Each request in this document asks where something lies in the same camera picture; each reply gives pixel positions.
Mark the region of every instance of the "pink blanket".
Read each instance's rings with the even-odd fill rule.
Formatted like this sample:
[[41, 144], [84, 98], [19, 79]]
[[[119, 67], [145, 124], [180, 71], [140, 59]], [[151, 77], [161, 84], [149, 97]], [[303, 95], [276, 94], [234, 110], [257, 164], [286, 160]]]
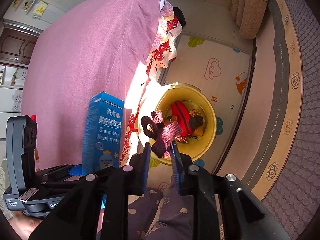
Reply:
[[148, 78], [159, 1], [88, 0], [40, 35], [21, 106], [37, 118], [40, 169], [81, 162], [89, 99], [101, 91], [125, 101], [124, 135], [138, 105], [132, 95]]

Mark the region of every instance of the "person's hand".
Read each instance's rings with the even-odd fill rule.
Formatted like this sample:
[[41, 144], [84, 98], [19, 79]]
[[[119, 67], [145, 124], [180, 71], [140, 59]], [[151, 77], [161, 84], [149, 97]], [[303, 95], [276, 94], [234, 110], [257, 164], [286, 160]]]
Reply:
[[28, 240], [30, 234], [41, 223], [42, 220], [31, 218], [22, 213], [22, 211], [15, 211], [13, 218], [10, 218], [8, 222], [16, 231], [16, 233], [22, 238], [22, 240]]

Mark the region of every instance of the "purple fabric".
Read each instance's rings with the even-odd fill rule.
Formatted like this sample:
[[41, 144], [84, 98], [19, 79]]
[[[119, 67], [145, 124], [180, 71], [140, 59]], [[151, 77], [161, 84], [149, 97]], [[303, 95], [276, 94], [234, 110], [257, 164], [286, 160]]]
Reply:
[[147, 187], [143, 197], [128, 205], [128, 239], [142, 240], [151, 226], [162, 199], [162, 192]]
[[171, 178], [171, 184], [164, 198], [159, 220], [145, 240], [192, 240], [193, 210], [193, 195], [180, 196]]
[[[105, 91], [127, 102], [129, 88], [139, 89], [146, 81], [145, 70], [138, 73], [137, 66], [146, 62], [155, 39], [159, 2], [88, 0], [40, 35], [24, 85], [21, 114], [36, 115], [41, 169], [81, 162], [92, 96]], [[122, 125], [122, 141], [128, 114], [130, 110]]]

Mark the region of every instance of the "knitted ribbon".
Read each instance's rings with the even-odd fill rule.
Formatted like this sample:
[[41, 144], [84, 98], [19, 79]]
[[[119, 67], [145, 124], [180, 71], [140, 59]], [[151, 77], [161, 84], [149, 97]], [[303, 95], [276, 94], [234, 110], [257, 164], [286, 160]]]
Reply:
[[[143, 132], [146, 136], [156, 141], [152, 145], [151, 151], [153, 151], [158, 158], [167, 158], [170, 156], [169, 148], [171, 140], [180, 134], [182, 130], [177, 122], [172, 122], [168, 126], [164, 126], [161, 111], [154, 111], [151, 113], [151, 116], [152, 119], [148, 116], [141, 118]], [[153, 131], [147, 129], [147, 125], [150, 125]]]

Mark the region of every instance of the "yellow basin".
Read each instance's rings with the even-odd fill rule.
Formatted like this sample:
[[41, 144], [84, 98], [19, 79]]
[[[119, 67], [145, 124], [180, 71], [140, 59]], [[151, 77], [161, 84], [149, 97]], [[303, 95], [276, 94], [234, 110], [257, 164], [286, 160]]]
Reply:
[[[161, 87], [151, 97], [146, 98], [138, 115], [139, 139], [143, 146], [145, 146], [146, 142], [149, 142], [151, 145], [154, 144], [155, 141], [144, 134], [141, 126], [141, 118], [143, 116], [149, 116], [151, 118], [150, 113], [152, 111], [162, 111], [165, 117], [170, 106], [176, 101], [188, 101], [188, 105], [195, 104], [195, 106], [199, 106], [204, 112], [204, 123], [206, 127], [203, 136], [188, 144], [177, 142], [179, 152], [190, 155], [194, 162], [205, 154], [211, 146], [216, 135], [217, 120], [209, 100], [198, 88], [192, 85], [184, 83], [166, 85]], [[151, 156], [163, 164], [171, 165], [170, 157], [158, 158], [153, 152], [151, 152]]]

